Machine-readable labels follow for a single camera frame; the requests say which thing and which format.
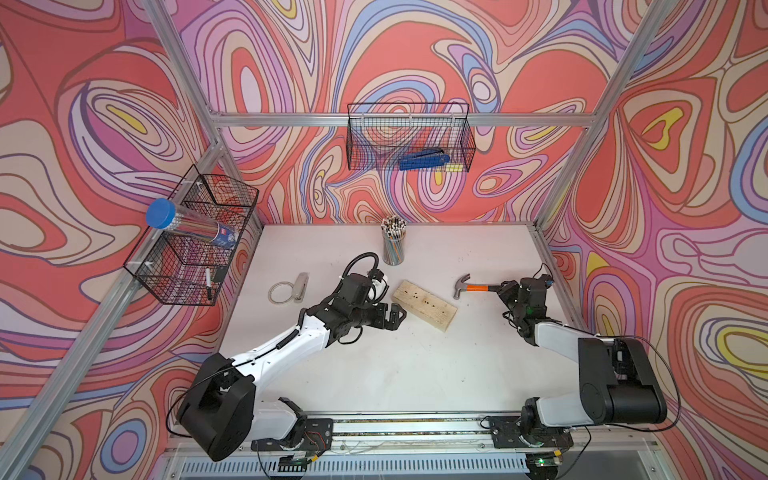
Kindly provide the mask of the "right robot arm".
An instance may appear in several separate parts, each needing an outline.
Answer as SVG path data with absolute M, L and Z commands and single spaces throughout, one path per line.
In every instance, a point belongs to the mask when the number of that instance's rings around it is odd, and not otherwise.
M 507 308 L 504 317 L 533 347 L 554 352 L 578 367 L 577 389 L 557 397 L 532 397 L 520 412 L 520 431 L 590 425 L 658 425 L 667 402 L 644 342 L 634 337 L 602 337 L 547 314 L 548 274 L 505 281 L 493 287 Z

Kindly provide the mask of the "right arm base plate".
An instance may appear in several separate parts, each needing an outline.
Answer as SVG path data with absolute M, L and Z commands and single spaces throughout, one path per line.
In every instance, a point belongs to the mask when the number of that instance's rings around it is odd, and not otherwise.
M 574 445 L 567 429 L 545 426 L 524 428 L 519 415 L 485 416 L 479 424 L 491 435 L 496 449 L 567 451 Z

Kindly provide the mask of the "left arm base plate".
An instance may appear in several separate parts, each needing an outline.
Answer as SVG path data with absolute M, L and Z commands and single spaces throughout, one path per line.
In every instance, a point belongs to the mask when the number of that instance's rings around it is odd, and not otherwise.
M 322 454 L 333 444 L 334 421 L 331 418 L 299 419 L 284 439 L 261 439 L 251 442 L 256 452 L 309 452 Z

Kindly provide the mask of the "wooden block with nails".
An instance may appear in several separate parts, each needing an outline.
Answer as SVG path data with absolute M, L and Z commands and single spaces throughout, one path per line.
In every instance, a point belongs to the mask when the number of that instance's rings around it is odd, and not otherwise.
M 458 308 L 431 292 L 403 280 L 392 294 L 395 303 L 436 329 L 446 332 Z

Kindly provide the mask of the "claw hammer orange black handle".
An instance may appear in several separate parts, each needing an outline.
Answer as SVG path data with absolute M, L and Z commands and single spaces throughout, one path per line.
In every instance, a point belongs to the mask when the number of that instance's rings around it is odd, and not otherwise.
M 465 274 L 456 280 L 454 284 L 454 293 L 453 293 L 454 300 L 459 300 L 463 292 L 496 293 L 500 291 L 507 284 L 507 281 L 503 281 L 497 284 L 475 284 L 475 283 L 469 282 L 470 278 L 471 278 L 470 274 Z

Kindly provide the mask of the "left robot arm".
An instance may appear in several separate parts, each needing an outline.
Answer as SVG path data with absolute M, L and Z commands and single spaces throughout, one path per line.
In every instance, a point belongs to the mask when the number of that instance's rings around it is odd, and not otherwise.
M 258 404 L 258 395 L 296 364 L 342 344 L 353 329 L 397 330 L 406 312 L 383 301 L 388 288 L 386 275 L 376 269 L 345 274 L 328 297 L 300 311 L 292 328 L 231 358 L 208 357 L 176 409 L 186 435 L 214 462 L 247 441 L 293 441 L 301 409 L 285 397 Z

